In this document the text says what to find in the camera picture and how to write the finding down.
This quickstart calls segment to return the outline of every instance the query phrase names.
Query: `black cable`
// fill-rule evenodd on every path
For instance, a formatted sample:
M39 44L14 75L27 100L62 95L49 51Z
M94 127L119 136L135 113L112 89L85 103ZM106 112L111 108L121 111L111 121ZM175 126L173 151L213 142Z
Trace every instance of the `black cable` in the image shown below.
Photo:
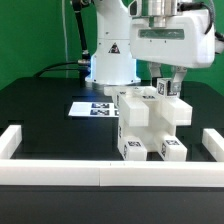
M41 72L36 73L33 77L39 78L45 72L59 72L59 71L88 71L88 68L57 68L57 69L45 69Z
M42 73L44 73L48 69L63 66L63 65L72 65L72 64L78 64L78 61L61 62L61 63L56 63L56 64L53 64L53 65L49 65L49 66L43 68L42 70L40 70L39 72L35 73L33 75L33 77L39 77Z

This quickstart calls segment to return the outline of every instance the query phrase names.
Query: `block with apriltag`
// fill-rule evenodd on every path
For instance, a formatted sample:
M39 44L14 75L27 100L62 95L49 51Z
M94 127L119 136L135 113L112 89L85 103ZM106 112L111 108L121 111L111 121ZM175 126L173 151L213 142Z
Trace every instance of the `block with apriltag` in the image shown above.
M134 136L124 138L124 151L122 154L124 160L146 161L147 150L142 141Z

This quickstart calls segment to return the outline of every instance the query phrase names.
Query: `black tabletop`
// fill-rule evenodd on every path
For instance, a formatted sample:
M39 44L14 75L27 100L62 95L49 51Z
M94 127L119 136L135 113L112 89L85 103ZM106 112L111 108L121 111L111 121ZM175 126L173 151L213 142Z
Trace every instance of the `black tabletop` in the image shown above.
M224 135L224 97L184 82L181 98L193 106L192 125L177 128L187 160L214 161L202 131ZM1 90L0 131L10 124L23 131L12 159L121 160L118 118L70 117L74 101L112 102L76 79L22 78ZM0 186L1 223L223 223L223 205L222 188Z

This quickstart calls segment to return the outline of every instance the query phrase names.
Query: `green backdrop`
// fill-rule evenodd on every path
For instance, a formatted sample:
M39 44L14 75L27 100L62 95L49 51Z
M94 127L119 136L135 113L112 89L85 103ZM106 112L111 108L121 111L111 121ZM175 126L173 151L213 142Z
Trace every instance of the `green backdrop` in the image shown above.
M69 60L80 58L76 21L70 1L66 1ZM123 0L125 5L131 0ZM223 0L215 0L219 32L224 33ZM29 77L43 67L65 61L61 0L0 1L0 89L19 77ZM89 50L96 49L96 12L94 6L82 11ZM170 76L170 67L162 67ZM146 63L138 61L137 74L149 79ZM70 77L78 77L70 72ZM204 82L224 95L224 54L217 55L208 69L189 69L187 81Z

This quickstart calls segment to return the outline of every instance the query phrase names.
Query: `printed sticker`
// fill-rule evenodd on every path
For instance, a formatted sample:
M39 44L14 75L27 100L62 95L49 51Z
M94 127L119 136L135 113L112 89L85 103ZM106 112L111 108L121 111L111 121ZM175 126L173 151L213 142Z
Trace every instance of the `printed sticker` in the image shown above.
M141 147L140 142L128 142L131 147Z

